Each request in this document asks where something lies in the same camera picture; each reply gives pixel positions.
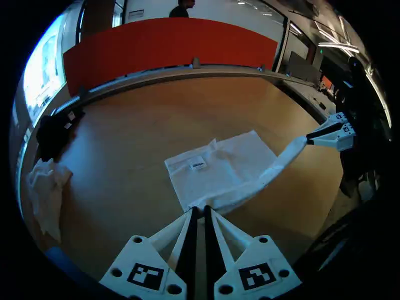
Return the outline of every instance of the glass wall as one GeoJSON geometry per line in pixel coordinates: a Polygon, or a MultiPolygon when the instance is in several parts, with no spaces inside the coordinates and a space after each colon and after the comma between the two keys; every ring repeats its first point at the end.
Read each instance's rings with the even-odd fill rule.
{"type": "Polygon", "coordinates": [[[63,20],[64,16],[59,16],[46,30],[25,67],[23,90],[33,124],[66,82],[61,49],[63,20]]]}

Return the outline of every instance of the table surface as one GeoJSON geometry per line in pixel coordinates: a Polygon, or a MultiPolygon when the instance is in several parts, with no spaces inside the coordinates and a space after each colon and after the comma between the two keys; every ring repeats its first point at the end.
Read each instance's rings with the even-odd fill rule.
{"type": "Polygon", "coordinates": [[[296,94],[306,100],[311,106],[315,107],[319,114],[325,119],[329,115],[333,115],[336,113],[335,104],[331,100],[329,100],[326,95],[324,95],[320,91],[317,91],[314,87],[297,82],[290,82],[287,80],[284,81],[283,84],[296,92],[296,94]],[[322,109],[320,107],[320,102],[325,105],[326,109],[322,109]]]}
{"type": "MultiPolygon", "coordinates": [[[[97,280],[132,235],[149,237],[183,213],[165,159],[251,130],[278,155],[318,126],[278,88],[251,77],[159,83],[99,100],[84,111],[60,159],[73,172],[63,193],[61,247],[97,280]]],[[[252,236],[270,235],[292,263],[321,229],[341,177],[338,152],[307,146],[226,218],[252,236]]],[[[204,261],[200,224],[197,281],[205,280],[204,261]]]]}

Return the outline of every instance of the window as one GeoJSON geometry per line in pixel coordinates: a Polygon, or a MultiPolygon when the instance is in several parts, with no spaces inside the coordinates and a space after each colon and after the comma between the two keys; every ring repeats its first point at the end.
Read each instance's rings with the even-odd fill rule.
{"type": "Polygon", "coordinates": [[[114,14],[112,15],[112,27],[117,27],[122,24],[124,1],[115,1],[114,14]]]}
{"type": "Polygon", "coordinates": [[[44,106],[66,82],[61,53],[63,19],[63,15],[59,16],[47,29],[25,67],[23,91],[33,124],[44,106]]]}
{"type": "Polygon", "coordinates": [[[279,72],[285,73],[287,71],[292,52],[312,65],[316,49],[317,47],[311,40],[295,24],[290,22],[289,34],[279,72]]]}

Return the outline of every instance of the white tag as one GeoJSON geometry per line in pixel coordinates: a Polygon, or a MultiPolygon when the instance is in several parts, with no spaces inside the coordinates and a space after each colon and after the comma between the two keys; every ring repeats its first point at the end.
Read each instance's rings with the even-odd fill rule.
{"type": "Polygon", "coordinates": [[[195,156],[188,160],[192,170],[200,170],[207,167],[206,162],[201,156],[195,156]]]}
{"type": "Polygon", "coordinates": [[[68,114],[68,118],[72,121],[73,119],[75,119],[75,115],[74,115],[74,112],[73,111],[71,111],[69,114],[68,114]]]}

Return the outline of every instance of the orange partition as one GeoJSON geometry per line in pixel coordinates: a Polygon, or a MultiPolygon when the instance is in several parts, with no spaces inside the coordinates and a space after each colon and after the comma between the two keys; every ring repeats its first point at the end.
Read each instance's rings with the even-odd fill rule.
{"type": "Polygon", "coordinates": [[[278,43],[239,26],[196,18],[156,18],[86,37],[64,53],[72,96],[125,74],[168,66],[224,64],[271,69],[278,43]]]}

